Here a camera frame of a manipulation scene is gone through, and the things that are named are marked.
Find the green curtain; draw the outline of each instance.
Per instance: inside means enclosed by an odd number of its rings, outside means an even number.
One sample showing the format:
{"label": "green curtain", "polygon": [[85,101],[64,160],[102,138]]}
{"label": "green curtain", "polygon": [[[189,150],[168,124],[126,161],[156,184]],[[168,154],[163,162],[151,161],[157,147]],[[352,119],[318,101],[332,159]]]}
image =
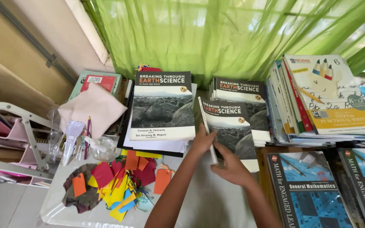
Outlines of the green curtain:
{"label": "green curtain", "polygon": [[365,68],[365,0],[94,0],[117,73],[139,63],[264,80],[283,54],[340,54]]}

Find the pipe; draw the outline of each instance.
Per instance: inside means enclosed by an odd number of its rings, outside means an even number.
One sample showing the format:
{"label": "pipe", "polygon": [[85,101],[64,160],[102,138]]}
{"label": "pipe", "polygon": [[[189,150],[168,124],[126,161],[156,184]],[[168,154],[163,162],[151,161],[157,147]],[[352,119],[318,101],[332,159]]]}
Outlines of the pipe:
{"label": "pipe", "polygon": [[54,65],[71,83],[75,85],[75,80],[68,74],[68,72],[57,62],[56,57],[51,55],[48,50],[29,32],[29,30],[23,26],[23,24],[4,6],[4,4],[0,1],[0,11],[1,13],[7,17],[22,34],[35,45],[35,47],[42,52],[42,54],[48,59],[46,66],[50,68],[51,65]]}

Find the yellow book cover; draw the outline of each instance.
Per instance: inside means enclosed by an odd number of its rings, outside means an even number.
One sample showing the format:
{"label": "yellow book cover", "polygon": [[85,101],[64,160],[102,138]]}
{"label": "yellow book cover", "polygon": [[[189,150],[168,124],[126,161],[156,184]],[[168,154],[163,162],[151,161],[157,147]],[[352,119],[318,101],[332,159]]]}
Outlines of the yellow book cover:
{"label": "yellow book cover", "polygon": [[339,55],[284,55],[283,60],[299,94],[298,108],[317,134],[365,132],[365,96]]}

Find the metal rack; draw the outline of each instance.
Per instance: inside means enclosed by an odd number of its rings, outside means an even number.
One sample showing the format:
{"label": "metal rack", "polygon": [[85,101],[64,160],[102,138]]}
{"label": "metal rack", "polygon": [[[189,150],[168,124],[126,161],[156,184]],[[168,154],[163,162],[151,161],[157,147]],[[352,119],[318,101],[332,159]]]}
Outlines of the metal rack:
{"label": "metal rack", "polygon": [[[32,127],[30,126],[30,121],[33,121],[33,122],[37,122],[41,125],[44,125],[46,127],[52,128],[53,126],[51,125],[50,121],[48,121],[47,119],[44,119],[40,116],[37,116],[37,115],[33,114],[32,112],[26,111],[18,106],[15,106],[13,104],[6,103],[6,102],[0,102],[0,110],[5,110],[8,112],[11,112],[22,118],[21,120],[19,120],[19,122],[15,123],[15,124],[18,124],[18,127],[19,127],[19,124],[20,124],[20,127],[24,127],[27,137],[28,137],[27,142],[30,144],[30,147],[33,151],[33,155],[36,159],[37,167],[38,167],[38,170],[33,170],[33,169],[28,169],[28,168],[24,168],[21,166],[16,166],[16,165],[13,165],[10,163],[5,163],[5,162],[0,161],[0,170],[6,171],[6,172],[23,174],[23,175],[31,176],[34,178],[52,180],[54,177],[54,174],[44,172],[49,169],[48,164],[47,164],[47,158],[42,158],[42,156],[37,148],[37,143],[36,143],[33,131],[32,131]],[[0,138],[9,139],[9,136],[0,137]]]}

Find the brown fabric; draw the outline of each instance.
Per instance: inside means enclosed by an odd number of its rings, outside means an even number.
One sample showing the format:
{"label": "brown fabric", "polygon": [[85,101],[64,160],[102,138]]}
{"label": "brown fabric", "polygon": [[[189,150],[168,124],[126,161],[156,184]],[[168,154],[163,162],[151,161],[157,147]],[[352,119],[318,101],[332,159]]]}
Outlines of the brown fabric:
{"label": "brown fabric", "polygon": [[[101,200],[98,200],[99,194],[97,193],[97,188],[88,185],[88,180],[91,177],[91,170],[96,166],[96,164],[85,164],[80,166],[78,169],[74,170],[66,179],[63,184],[66,194],[63,198],[64,206],[74,205],[77,207],[79,214],[92,210],[96,205],[99,204]],[[73,188],[73,178],[78,176],[78,174],[83,173],[85,178],[85,187],[87,192],[74,197]]]}

